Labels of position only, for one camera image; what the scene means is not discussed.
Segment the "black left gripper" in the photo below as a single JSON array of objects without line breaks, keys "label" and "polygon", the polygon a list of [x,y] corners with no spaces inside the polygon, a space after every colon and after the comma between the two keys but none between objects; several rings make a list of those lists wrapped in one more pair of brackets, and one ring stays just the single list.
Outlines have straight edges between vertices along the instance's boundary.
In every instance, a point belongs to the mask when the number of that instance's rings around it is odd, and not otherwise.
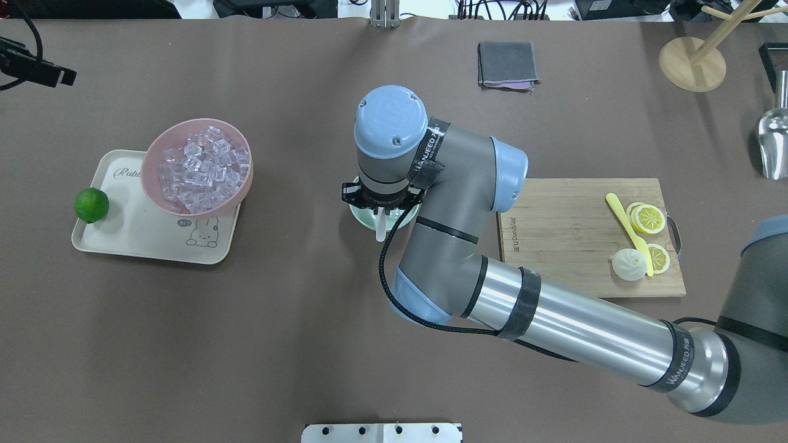
[{"label": "black left gripper", "polygon": [[75,83],[77,72],[51,62],[43,61],[42,40],[36,37],[36,54],[26,45],[1,37],[2,74],[12,78],[9,84],[34,84],[57,87],[59,84],[71,86]]}]

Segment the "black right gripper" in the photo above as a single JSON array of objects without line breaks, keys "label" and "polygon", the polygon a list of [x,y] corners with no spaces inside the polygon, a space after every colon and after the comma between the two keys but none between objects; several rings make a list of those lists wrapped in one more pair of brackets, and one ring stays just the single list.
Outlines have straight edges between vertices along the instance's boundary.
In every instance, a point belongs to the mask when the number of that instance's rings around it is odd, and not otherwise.
[{"label": "black right gripper", "polygon": [[358,209],[408,210],[421,204],[425,190],[411,185],[405,177],[393,182],[381,182],[370,176],[361,175],[356,182],[342,185],[342,200]]}]

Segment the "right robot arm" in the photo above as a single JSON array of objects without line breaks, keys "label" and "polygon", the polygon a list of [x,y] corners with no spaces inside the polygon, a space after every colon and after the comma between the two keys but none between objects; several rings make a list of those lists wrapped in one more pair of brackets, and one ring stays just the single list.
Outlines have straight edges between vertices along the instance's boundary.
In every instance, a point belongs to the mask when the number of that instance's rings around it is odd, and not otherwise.
[{"label": "right robot arm", "polygon": [[360,209],[419,208],[391,281],[382,287],[411,322],[495,337],[608,371],[667,396],[690,415],[743,425],[786,421],[786,216],[766,219],[741,249],[712,326],[684,328],[503,262],[483,244],[512,209],[523,150],[428,115],[401,85],[358,101],[358,179],[342,199]]}]

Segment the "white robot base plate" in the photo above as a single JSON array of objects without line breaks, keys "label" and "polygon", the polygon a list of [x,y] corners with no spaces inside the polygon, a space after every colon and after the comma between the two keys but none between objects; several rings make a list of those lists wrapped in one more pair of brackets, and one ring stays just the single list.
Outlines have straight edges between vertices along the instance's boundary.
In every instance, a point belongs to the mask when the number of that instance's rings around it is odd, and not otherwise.
[{"label": "white robot base plate", "polygon": [[312,424],[301,442],[464,442],[456,423],[347,423]]}]

